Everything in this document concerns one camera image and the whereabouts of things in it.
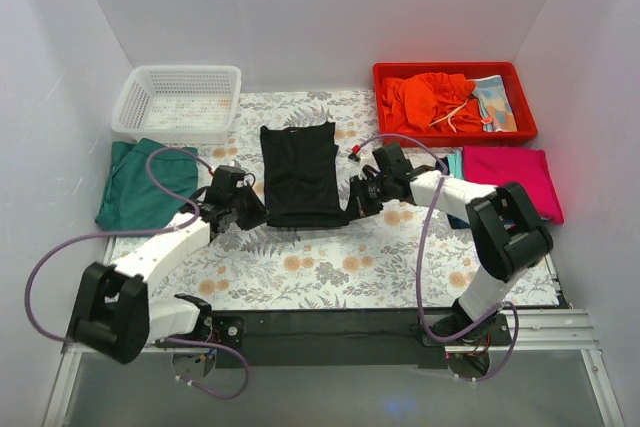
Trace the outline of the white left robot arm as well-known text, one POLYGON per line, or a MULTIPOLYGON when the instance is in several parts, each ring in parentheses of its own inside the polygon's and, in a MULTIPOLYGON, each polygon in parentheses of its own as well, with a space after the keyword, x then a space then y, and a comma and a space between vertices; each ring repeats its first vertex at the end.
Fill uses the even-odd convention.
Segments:
POLYGON ((170 337, 193 347, 214 339, 213 311, 189 294, 152 300, 160 283, 189 256, 235 225, 251 230, 266 220, 266 209, 235 166, 214 170, 209 186, 196 191, 168 224, 112 265, 95 262, 82 275, 68 337, 121 364, 151 343, 170 337))

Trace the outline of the black t shirt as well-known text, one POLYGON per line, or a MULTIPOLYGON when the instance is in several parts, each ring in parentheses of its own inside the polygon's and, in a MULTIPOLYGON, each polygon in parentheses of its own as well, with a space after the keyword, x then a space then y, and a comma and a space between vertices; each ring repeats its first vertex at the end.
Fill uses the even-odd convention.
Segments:
POLYGON ((348 224, 338 195, 335 130, 333 122, 260 129, 268 226, 329 229, 348 224))

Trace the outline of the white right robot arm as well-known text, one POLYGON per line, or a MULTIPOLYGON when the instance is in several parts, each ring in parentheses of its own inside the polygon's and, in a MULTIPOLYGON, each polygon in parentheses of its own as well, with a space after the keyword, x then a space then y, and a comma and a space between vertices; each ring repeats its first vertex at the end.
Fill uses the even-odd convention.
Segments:
POLYGON ((516 182, 493 186, 457 179, 446 174, 441 161, 414 166, 397 143, 375 149, 373 159, 349 180, 348 219, 371 217, 385 203, 398 200, 468 224, 480 266, 451 313, 425 332, 439 342, 479 342, 489 331, 489 321, 506 307, 518 279, 552 250, 542 217, 516 182))

